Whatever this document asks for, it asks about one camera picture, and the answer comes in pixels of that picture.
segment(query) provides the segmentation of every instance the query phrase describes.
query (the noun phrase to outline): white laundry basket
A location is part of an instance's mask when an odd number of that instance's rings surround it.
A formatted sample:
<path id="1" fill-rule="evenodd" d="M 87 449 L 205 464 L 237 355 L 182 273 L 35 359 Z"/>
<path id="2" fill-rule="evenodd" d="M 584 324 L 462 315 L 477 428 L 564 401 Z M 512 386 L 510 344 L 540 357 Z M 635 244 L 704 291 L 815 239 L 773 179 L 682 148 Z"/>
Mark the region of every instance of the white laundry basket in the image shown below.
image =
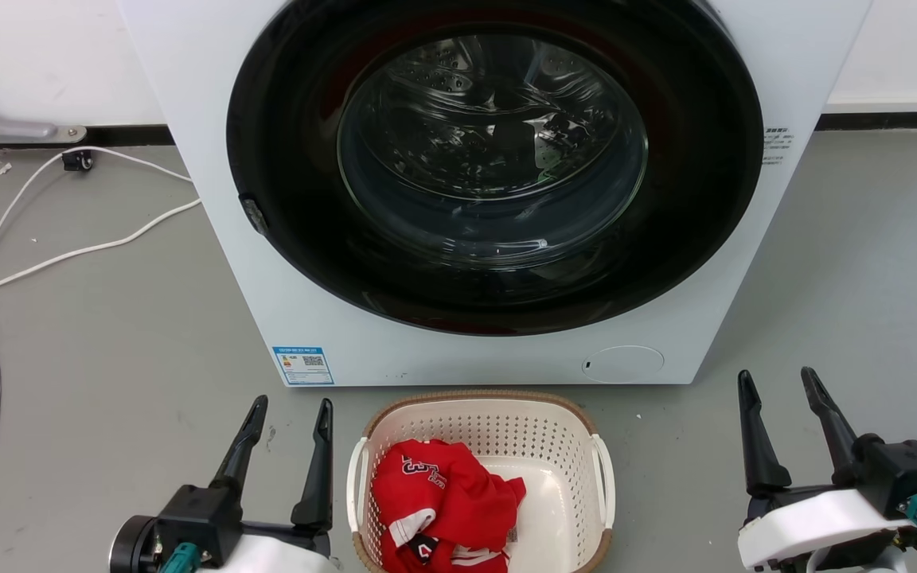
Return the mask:
<path id="1" fill-rule="evenodd" d="M 463 442 L 491 473 L 525 480 L 509 573 L 586 573 L 607 554 L 615 522 L 614 468 L 582 409 L 537 392 L 441 392 L 386 407 L 349 460 L 349 529 L 372 573 L 384 571 L 384 526 L 371 483 L 389 447 L 407 439 Z"/>

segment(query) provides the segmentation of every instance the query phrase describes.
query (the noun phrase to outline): white washing machine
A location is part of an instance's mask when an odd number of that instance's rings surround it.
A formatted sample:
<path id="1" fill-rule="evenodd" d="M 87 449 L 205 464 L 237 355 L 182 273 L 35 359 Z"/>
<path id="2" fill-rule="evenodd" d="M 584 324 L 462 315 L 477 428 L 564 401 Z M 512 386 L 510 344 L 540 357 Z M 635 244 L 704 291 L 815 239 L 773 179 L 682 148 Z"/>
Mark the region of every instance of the white washing machine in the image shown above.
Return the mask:
<path id="1" fill-rule="evenodd" d="M 688 384 L 869 3 L 120 0 L 289 385 Z"/>

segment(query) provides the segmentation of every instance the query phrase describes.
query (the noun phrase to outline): black baseboard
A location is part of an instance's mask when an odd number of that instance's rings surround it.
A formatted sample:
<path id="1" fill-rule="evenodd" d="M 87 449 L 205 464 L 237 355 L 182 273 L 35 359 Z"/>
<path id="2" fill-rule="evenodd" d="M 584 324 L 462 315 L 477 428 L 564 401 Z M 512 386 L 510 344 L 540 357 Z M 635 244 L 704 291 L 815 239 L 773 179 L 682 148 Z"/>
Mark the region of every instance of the black baseboard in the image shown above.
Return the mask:
<path id="1" fill-rule="evenodd" d="M 896 113 L 825 113 L 816 131 L 917 130 L 917 111 Z M 168 126 L 88 127 L 79 144 L 0 144 L 0 149 L 66 149 L 76 145 L 175 145 Z"/>
<path id="2" fill-rule="evenodd" d="M 917 111 L 894 113 L 825 113 L 816 131 L 917 130 Z"/>

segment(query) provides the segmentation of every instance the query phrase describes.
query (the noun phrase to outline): basket bottom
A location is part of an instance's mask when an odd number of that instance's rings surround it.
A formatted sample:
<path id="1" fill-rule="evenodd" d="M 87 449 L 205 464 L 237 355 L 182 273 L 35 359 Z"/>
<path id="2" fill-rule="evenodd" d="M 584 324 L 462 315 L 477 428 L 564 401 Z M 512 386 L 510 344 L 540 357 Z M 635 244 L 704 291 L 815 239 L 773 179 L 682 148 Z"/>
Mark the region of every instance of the basket bottom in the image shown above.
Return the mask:
<path id="1" fill-rule="evenodd" d="M 579 538 L 572 514 L 571 487 L 556 466 L 514 456 L 477 456 L 491 473 L 504 479 L 523 478 L 525 498 L 519 504 L 517 541 L 509 573 L 568 573 L 576 569 Z"/>

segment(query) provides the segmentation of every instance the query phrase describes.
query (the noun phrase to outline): round glass door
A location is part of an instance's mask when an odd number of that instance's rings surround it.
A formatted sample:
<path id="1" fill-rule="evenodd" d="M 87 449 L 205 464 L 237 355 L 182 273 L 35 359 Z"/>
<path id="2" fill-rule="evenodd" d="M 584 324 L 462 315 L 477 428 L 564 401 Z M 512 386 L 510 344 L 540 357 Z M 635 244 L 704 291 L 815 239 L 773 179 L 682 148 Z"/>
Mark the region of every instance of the round glass door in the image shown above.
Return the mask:
<path id="1" fill-rule="evenodd" d="M 245 58 L 228 148 L 285 260 L 412 325 L 552 333 L 629 311 L 738 224 L 748 72 L 698 0 L 291 2 Z"/>

